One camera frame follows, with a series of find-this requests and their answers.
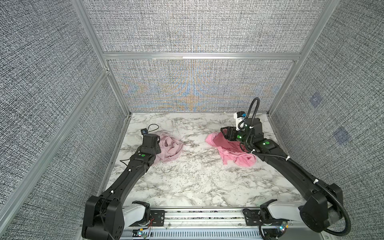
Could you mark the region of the pale pink cloth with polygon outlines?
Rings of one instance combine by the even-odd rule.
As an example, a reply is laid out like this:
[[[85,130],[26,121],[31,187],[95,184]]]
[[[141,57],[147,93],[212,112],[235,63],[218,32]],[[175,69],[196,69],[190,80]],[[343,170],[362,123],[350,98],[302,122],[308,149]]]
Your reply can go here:
[[[161,133],[159,146],[161,153],[156,155],[154,165],[177,160],[183,151],[184,143],[166,133]]]

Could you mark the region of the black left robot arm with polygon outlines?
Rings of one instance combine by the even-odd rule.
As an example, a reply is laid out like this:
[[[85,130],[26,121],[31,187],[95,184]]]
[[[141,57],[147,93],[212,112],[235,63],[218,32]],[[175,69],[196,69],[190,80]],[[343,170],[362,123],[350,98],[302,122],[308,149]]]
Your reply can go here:
[[[84,239],[120,239],[125,227],[123,203],[160,153],[160,136],[144,135],[143,144],[130,157],[128,166],[117,180],[99,196],[90,196],[87,200],[82,225]]]

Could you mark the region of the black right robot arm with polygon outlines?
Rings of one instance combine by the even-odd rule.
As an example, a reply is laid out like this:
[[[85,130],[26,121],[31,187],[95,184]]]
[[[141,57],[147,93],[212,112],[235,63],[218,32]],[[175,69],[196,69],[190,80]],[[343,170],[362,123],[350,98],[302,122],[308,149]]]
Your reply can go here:
[[[282,174],[302,195],[302,203],[279,203],[270,200],[260,207],[260,226],[295,221],[314,232],[346,236],[352,228],[344,207],[342,189],[327,184],[295,162],[273,140],[266,139],[260,119],[245,119],[243,127],[224,127],[221,133],[229,142],[238,142],[247,154],[259,157]]]

